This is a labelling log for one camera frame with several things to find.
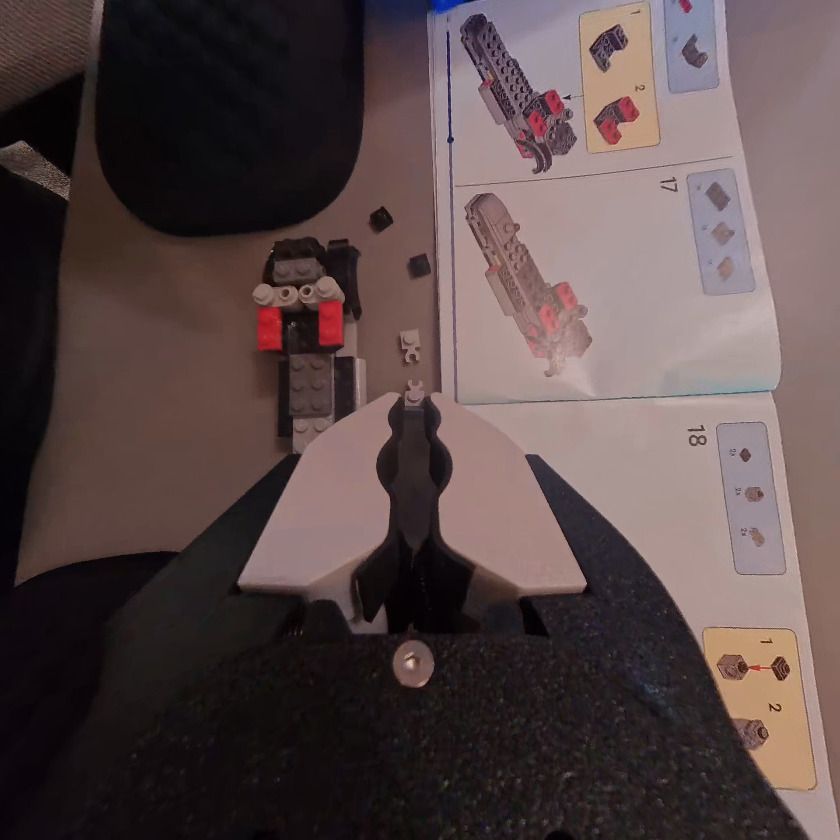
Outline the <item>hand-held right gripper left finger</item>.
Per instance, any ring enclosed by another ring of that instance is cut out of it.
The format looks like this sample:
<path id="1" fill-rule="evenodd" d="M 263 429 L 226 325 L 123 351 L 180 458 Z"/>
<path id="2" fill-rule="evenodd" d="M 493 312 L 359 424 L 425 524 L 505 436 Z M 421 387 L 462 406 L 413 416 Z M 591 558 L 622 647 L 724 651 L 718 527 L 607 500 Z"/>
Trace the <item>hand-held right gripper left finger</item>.
<path id="1" fill-rule="evenodd" d="M 393 490 L 403 409 L 401 395 L 386 393 L 306 447 L 238 577 L 241 591 L 335 602 L 356 633 L 412 625 L 413 552 Z"/>

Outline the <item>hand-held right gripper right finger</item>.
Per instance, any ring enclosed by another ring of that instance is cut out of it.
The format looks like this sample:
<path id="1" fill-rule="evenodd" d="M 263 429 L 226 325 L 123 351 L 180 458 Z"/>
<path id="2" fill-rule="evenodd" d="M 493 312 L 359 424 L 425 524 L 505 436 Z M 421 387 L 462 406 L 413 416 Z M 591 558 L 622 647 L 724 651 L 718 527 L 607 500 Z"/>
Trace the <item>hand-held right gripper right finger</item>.
<path id="1" fill-rule="evenodd" d="M 463 633 L 583 571 L 522 449 L 453 400 L 413 408 L 413 625 Z"/>

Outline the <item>partly built toy vehicle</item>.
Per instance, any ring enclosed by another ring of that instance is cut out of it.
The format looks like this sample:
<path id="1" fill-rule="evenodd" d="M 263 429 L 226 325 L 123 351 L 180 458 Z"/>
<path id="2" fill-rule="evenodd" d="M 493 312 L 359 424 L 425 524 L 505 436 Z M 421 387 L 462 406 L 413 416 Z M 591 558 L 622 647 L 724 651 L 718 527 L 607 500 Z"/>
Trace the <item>partly built toy vehicle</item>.
<path id="1" fill-rule="evenodd" d="M 345 238 L 284 238 L 252 291 L 257 349 L 278 359 L 277 435 L 295 455 L 366 404 L 360 256 Z"/>

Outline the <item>open instruction booklet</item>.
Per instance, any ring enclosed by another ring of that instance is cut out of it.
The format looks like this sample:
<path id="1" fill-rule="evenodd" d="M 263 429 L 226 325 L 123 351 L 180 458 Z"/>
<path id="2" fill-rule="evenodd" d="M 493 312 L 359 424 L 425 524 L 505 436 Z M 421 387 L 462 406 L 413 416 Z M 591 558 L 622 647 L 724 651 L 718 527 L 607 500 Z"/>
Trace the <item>open instruction booklet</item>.
<path id="1" fill-rule="evenodd" d="M 725 3 L 465 3 L 429 46 L 445 392 L 656 570 L 770 782 L 827 793 Z"/>

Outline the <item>dark cloth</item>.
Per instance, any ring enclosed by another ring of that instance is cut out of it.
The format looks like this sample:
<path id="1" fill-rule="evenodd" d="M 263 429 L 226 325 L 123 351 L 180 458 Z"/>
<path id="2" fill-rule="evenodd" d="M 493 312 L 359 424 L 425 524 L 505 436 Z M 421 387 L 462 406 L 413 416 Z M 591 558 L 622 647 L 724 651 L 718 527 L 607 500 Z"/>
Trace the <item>dark cloth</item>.
<path id="1" fill-rule="evenodd" d="M 2 597 L 2 838 L 88 714 L 107 622 L 175 556 L 159 551 L 73 563 Z"/>

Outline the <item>black mesh pad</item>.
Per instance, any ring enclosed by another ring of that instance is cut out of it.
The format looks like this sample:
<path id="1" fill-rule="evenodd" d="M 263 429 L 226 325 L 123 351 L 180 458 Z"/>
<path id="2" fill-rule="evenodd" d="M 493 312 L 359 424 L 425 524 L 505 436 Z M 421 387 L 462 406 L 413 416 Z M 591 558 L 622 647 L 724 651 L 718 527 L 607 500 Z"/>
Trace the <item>black mesh pad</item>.
<path id="1" fill-rule="evenodd" d="M 363 132 L 363 2 L 108 1 L 100 32 L 98 158 L 144 224 L 254 233 L 343 191 Z"/>

